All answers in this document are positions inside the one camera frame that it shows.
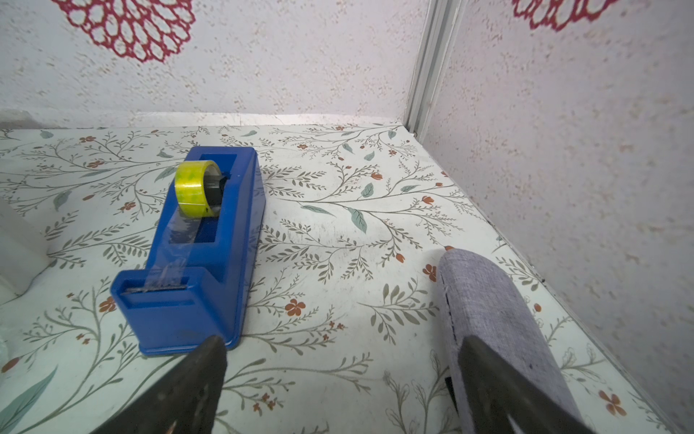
tape dispenser spool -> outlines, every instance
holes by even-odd
[[[181,212],[192,219],[218,217],[225,180],[214,161],[182,162],[174,179]]]

gray cloth pad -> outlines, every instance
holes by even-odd
[[[438,275],[436,297],[463,434],[475,432],[457,362],[463,339],[469,335],[477,335],[557,405],[581,420],[540,328],[508,275],[490,260],[461,249],[443,255]]]

speckled white wall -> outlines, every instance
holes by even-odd
[[[398,118],[428,3],[0,1],[0,108]]]
[[[694,2],[549,3],[470,0],[423,144],[692,432]]]

floral wallpaper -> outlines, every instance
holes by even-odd
[[[198,145],[254,147],[268,198],[215,433],[460,432],[432,296],[456,247],[517,284],[592,429],[666,431],[404,127],[341,124],[0,131],[0,194],[52,258],[0,306],[0,433],[88,433],[180,359],[140,354],[109,288]]]

red flower pattern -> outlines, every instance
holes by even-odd
[[[303,301],[297,302],[296,299],[289,300],[289,304],[285,306],[287,315],[296,315],[297,317],[301,315],[301,309],[306,309],[306,305]]]
[[[570,22],[592,22],[617,0],[511,0],[514,16],[530,22],[530,28],[547,26],[558,32]]]
[[[130,211],[135,206],[137,206],[135,202],[126,202],[126,204],[121,207],[121,211]]]
[[[9,362],[7,362],[6,364],[3,365],[2,369],[0,369],[0,372],[5,374],[7,371],[9,371],[13,367],[15,367],[17,362],[19,362],[19,357],[13,358],[12,360],[10,360]]]
[[[436,282],[436,267],[433,267],[431,264],[427,264],[425,268],[422,269],[424,274],[429,276],[429,280],[432,282]]]
[[[108,297],[106,301],[99,304],[99,312],[113,312],[116,310],[116,301],[113,297]]]
[[[163,62],[190,40],[192,0],[53,0],[74,27],[119,57]]]
[[[620,407],[620,404],[622,403],[622,401],[620,401],[620,399],[617,395],[615,395],[613,393],[611,397],[608,397],[607,393],[603,392],[602,390],[600,390],[600,393],[598,393],[598,394],[600,395],[600,398],[602,398],[608,402],[608,404],[605,406],[605,408],[613,416],[616,416],[617,413],[619,413],[622,416],[627,415],[627,412],[623,408]]]

